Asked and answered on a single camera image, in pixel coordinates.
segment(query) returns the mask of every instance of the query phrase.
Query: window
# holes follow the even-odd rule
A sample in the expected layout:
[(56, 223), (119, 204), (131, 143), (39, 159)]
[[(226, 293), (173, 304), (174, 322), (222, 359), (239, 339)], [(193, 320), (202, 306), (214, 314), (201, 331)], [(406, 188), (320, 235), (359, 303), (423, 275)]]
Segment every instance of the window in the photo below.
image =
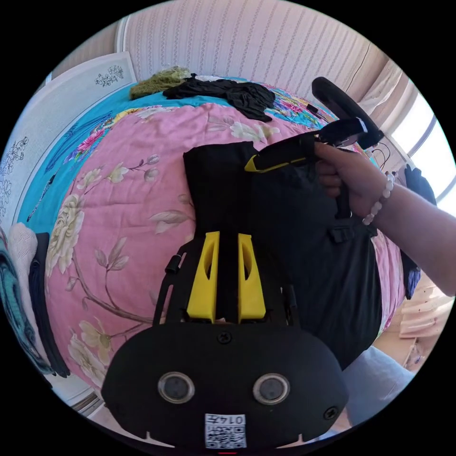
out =
[(456, 216), (456, 164), (440, 123), (419, 92), (391, 136), (428, 180), (437, 205)]
[(437, 205), (445, 212), (456, 217), (456, 185), (453, 185), (449, 193)]
[(421, 94), (418, 94), (406, 118), (400, 123), (391, 136), (401, 145), (405, 152), (409, 152), (420, 140), (433, 117), (434, 113), (431, 107)]

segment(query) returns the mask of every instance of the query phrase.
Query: teal towel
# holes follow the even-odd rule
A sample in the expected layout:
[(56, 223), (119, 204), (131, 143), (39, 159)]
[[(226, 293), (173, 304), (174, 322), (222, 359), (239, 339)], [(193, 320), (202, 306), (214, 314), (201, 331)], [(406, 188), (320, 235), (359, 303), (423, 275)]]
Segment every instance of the teal towel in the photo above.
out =
[(35, 332), (22, 307), (16, 271), (2, 238), (0, 238), (0, 301), (3, 303), (6, 317), (19, 344), (32, 363), (42, 374), (53, 374), (54, 370), (35, 349)]

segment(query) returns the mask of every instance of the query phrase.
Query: beaded bracelet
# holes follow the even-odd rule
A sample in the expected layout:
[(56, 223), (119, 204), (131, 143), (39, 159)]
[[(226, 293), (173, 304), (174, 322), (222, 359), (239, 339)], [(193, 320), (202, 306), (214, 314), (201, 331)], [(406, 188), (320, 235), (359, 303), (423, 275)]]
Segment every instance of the beaded bracelet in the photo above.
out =
[(388, 181), (386, 183), (386, 188), (382, 192), (380, 199), (372, 206), (372, 209), (370, 210), (370, 214), (367, 215), (365, 218), (362, 219), (362, 222), (364, 225), (370, 225), (372, 221), (374, 220), (374, 217), (378, 214), (379, 210), (383, 207), (383, 204), (385, 204), (385, 201), (391, 196), (391, 191), (393, 190), (394, 187), (394, 176), (392, 174), (387, 175)]

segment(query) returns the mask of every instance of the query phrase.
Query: hand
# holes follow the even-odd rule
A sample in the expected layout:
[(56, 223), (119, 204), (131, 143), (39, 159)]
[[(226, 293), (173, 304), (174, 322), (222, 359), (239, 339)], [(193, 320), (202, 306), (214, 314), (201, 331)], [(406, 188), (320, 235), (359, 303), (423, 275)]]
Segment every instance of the hand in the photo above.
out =
[(359, 217), (368, 215), (386, 187), (385, 174), (364, 156), (321, 142), (315, 143), (315, 155), (321, 159), (316, 169), (326, 194), (331, 198), (339, 196), (343, 181), (349, 189), (352, 212)]

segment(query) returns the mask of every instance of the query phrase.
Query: bed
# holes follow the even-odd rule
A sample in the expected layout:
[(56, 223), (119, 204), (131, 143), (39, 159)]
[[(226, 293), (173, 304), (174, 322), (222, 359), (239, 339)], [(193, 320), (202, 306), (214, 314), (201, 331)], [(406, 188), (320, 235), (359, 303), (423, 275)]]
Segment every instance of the bed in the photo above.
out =
[[(192, 239), (182, 154), (241, 141), (261, 150), (325, 123), (305, 109), (305, 99), (271, 85), (265, 86), (276, 102), (266, 112), (273, 120), (263, 123), (222, 99), (167, 100), (159, 93), (131, 101), (132, 84), (64, 129), (37, 163), (18, 205), (17, 222), (50, 234), (46, 305), (57, 347), (69, 370), (96, 390), (119, 347), (151, 324), (164, 268)], [(400, 253), (383, 236), (373, 242), (382, 331), (403, 299)]]

